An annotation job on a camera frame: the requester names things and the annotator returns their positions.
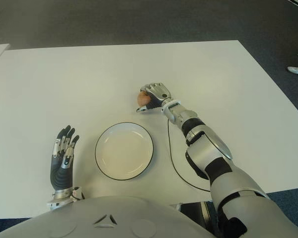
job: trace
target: robot finger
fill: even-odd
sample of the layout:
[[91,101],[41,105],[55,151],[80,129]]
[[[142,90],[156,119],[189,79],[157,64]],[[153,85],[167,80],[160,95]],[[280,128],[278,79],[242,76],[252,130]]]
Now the robot finger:
[[77,141],[78,141],[78,139],[79,139],[79,135],[75,136],[74,139],[71,142],[70,147],[73,147],[74,148],[75,145],[76,145],[76,143],[77,143]]

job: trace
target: silver arm segment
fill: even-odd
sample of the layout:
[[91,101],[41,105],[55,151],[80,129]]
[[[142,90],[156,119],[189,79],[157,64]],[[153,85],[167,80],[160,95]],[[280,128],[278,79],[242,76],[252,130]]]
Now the silver arm segment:
[[210,180],[218,225],[225,237],[298,238],[298,227],[246,172],[234,165],[228,147],[194,111],[171,97],[161,106],[163,114],[186,137],[189,164],[198,176]]

